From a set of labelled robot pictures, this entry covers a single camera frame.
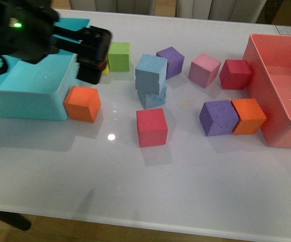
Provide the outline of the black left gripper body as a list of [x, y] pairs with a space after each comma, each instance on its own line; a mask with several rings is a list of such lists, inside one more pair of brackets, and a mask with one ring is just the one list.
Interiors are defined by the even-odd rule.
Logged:
[[76, 31], [55, 26], [53, 34], [55, 47], [77, 55], [79, 68], [76, 78], [97, 85], [107, 66], [111, 32], [94, 26]]

